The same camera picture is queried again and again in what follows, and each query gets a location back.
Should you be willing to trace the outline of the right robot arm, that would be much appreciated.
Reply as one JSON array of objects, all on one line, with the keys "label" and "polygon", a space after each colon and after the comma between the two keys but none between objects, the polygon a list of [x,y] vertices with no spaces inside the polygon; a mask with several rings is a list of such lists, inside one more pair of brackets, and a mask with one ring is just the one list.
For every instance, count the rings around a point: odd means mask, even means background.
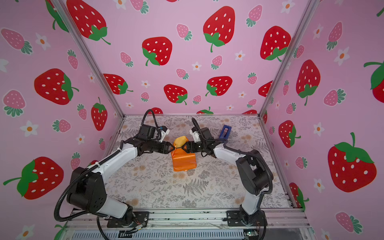
[{"label": "right robot arm", "polygon": [[214,139],[207,128],[193,128],[194,140],[185,142],[180,148],[186,153],[205,153],[237,166],[246,196],[240,206],[243,222],[263,215],[261,203],[265,195],[273,191],[273,174],[261,153],[257,150],[245,152],[228,146],[228,140]]}]

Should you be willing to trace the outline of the orange wrapping paper sheet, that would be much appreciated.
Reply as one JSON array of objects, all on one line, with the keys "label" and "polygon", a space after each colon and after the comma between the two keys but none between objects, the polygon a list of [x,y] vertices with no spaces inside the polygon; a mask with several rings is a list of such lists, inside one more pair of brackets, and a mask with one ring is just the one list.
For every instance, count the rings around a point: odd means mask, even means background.
[{"label": "orange wrapping paper sheet", "polygon": [[175,150],[171,153],[174,172],[188,171],[197,167],[196,155],[188,154],[181,148],[188,141],[186,136],[174,141]]}]

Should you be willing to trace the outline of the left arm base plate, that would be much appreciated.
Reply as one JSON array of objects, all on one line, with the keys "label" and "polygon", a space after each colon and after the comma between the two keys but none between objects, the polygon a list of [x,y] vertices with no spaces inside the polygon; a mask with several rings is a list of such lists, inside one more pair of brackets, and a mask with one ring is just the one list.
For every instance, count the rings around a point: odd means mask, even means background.
[{"label": "left arm base plate", "polygon": [[133,229],[133,228],[136,228],[137,226],[141,228],[145,228],[149,220],[149,215],[150,215],[150,212],[133,211],[131,213],[127,213],[121,219],[111,217],[108,220],[107,228]]}]

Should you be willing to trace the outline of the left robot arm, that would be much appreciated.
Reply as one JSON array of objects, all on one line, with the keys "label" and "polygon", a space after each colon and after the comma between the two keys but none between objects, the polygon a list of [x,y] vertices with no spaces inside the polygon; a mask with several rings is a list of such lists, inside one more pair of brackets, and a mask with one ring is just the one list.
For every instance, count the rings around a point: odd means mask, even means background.
[{"label": "left robot arm", "polygon": [[78,167],[72,173],[67,202],[86,214],[111,217],[123,226],[130,225],[135,218],[133,207],[109,197],[105,183],[126,163],[143,154],[167,155],[175,150],[172,143],[164,140],[169,132],[165,126],[141,125],[138,134],[122,140],[114,153],[86,169]]}]

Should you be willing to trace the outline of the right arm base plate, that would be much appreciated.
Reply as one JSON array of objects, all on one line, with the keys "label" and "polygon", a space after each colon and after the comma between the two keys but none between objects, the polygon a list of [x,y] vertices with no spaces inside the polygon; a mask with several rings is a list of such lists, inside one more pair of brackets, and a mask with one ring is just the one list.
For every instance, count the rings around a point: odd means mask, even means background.
[{"label": "right arm base plate", "polygon": [[230,227],[266,227],[268,225],[264,211],[248,215],[245,211],[227,211],[224,222]]}]

